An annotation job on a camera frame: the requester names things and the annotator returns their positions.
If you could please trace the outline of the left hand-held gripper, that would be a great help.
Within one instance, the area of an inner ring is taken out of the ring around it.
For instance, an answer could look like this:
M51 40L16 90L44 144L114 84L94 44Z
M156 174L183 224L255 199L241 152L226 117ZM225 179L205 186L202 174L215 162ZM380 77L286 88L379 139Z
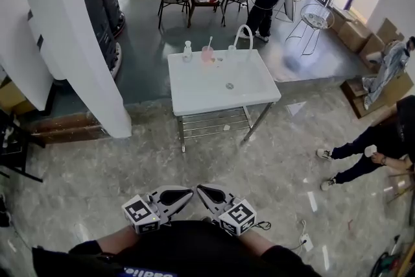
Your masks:
M156 191L156 200L160 201L161 209L151 194L136 195L122 205L124 216L138 235L159 230L194 195L191 188L184 186L161 186Z

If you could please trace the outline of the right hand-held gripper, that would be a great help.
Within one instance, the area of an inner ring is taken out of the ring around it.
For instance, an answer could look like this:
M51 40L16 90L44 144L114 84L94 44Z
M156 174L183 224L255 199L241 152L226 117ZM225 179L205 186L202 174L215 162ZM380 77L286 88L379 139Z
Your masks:
M199 184L196 192L204 206L213 214L215 224L232 236L244 234L257 221L257 213L248 201L236 198L224 186Z

